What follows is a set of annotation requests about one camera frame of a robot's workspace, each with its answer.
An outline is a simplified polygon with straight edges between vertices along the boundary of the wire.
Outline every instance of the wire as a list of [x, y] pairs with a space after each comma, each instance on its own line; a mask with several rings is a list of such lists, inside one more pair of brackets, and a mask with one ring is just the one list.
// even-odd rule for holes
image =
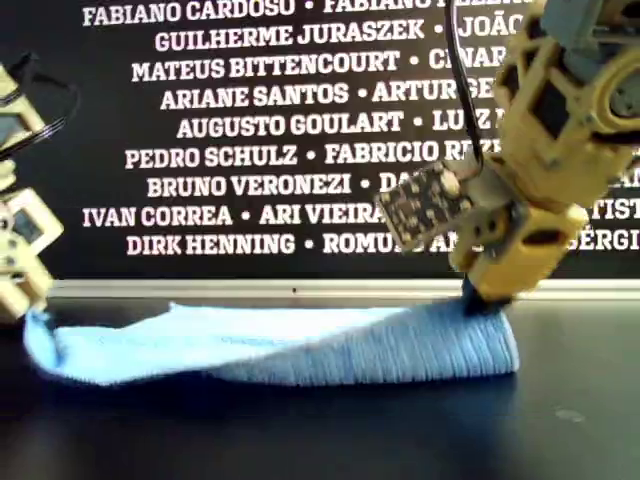
[[473, 154], [478, 162], [477, 173], [479, 173], [484, 165], [484, 157], [482, 154], [482, 146], [480, 144], [480, 128], [478, 127], [478, 119], [476, 118], [476, 109], [469, 91], [469, 83], [467, 82], [467, 72], [460, 61], [460, 42], [458, 38], [456, 2], [457, 0], [448, 0], [444, 6], [444, 32], [447, 40], [447, 51], [451, 61], [451, 70], [453, 71], [453, 79], [456, 82], [456, 89], [458, 91], [460, 103], [462, 104], [462, 111], [464, 113], [465, 129], [469, 139], [471, 140]]
[[80, 93], [74, 85], [69, 85], [60, 80], [57, 80], [49, 75], [39, 73], [35, 70], [35, 62], [37, 57], [33, 54], [25, 55], [19, 62], [13, 65], [9, 69], [11, 75], [18, 87], [10, 92], [8, 95], [0, 98], [0, 107], [4, 106], [22, 96], [24, 87], [30, 83], [44, 83], [50, 84], [55, 87], [67, 90], [71, 96], [70, 106], [65, 110], [64, 114], [46, 125], [42, 130], [30, 135], [19, 142], [14, 143], [10, 147], [0, 151], [0, 160], [13, 157], [16, 153], [24, 150], [25, 148], [39, 143], [47, 138], [52, 137], [60, 130], [62, 130], [68, 123], [68, 121], [76, 114], [80, 105]]

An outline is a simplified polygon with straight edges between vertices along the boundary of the towel fold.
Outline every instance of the towel fold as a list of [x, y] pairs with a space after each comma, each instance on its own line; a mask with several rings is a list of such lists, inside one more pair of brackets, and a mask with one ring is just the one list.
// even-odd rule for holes
[[187, 371], [282, 386], [424, 382], [515, 372], [504, 313], [459, 300], [409, 308], [245, 309], [171, 304], [124, 328], [51, 328], [28, 313], [24, 344], [53, 377], [109, 386]]

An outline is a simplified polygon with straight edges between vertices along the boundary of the microfiber cloth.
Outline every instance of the microfiber cloth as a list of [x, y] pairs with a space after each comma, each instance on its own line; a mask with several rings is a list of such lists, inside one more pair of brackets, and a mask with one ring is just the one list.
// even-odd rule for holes
[[249, 309], [171, 304], [124, 328], [59, 327], [31, 311], [24, 343], [53, 377], [109, 386], [180, 372], [280, 386], [423, 382], [515, 372], [504, 313], [458, 300], [410, 308]]

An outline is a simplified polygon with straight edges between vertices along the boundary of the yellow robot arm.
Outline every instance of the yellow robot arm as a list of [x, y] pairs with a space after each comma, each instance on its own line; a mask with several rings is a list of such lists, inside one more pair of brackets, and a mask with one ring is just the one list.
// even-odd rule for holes
[[404, 251], [456, 231], [451, 266], [486, 305], [550, 276], [640, 145], [640, 2], [530, 7], [494, 86], [501, 151], [435, 162], [376, 201]]
[[[32, 61], [25, 57], [21, 67], [30, 67]], [[57, 84], [42, 75], [35, 78], [43, 79]], [[63, 231], [34, 190], [11, 190], [16, 178], [10, 157], [60, 130], [67, 118], [45, 124], [22, 85], [0, 65], [0, 322], [13, 322], [32, 308], [45, 308], [53, 279], [38, 255]]]

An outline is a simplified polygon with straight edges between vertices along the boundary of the table surface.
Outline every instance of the table surface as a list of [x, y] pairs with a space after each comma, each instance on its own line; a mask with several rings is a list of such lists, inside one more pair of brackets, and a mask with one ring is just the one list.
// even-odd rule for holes
[[[114, 324], [163, 308], [132, 302], [58, 309], [73, 323], [93, 309], [92, 321]], [[517, 375], [358, 388], [179, 376], [77, 389], [41, 378], [20, 332], [3, 331], [0, 478], [635, 480], [639, 307], [523, 302], [509, 314]]]

